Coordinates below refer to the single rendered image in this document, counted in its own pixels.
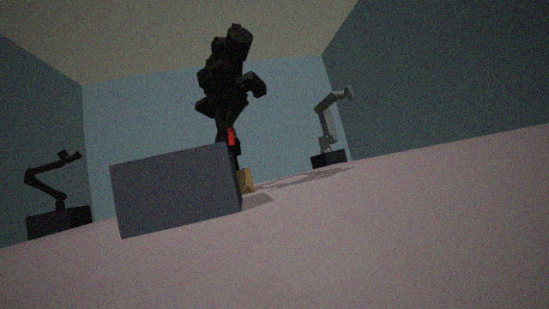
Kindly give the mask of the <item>red peg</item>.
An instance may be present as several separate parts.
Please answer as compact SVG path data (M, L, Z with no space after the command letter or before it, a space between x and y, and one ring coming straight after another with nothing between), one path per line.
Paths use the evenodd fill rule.
M233 134L233 126L232 128L228 128L228 138L229 138L229 143L228 143L228 146L235 146L235 142L234 142L234 134Z

